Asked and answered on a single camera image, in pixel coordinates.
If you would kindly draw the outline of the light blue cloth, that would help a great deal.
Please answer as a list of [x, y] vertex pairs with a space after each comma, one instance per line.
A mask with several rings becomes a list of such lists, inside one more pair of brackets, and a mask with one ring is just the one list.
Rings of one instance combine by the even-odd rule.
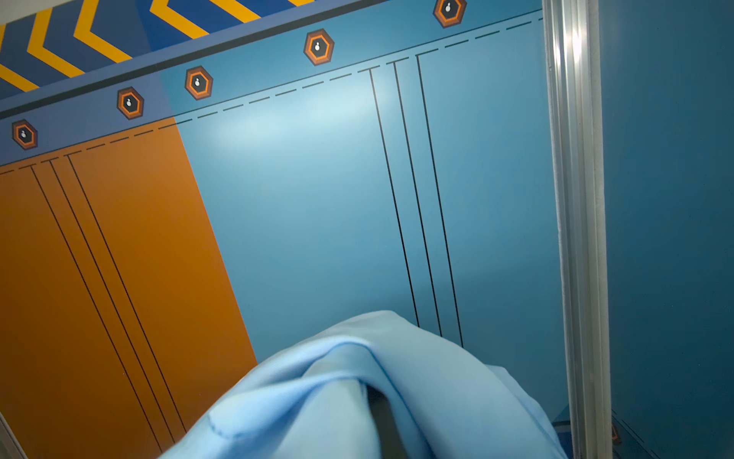
[[222, 396], [170, 458], [562, 458], [499, 366], [391, 311], [287, 348]]

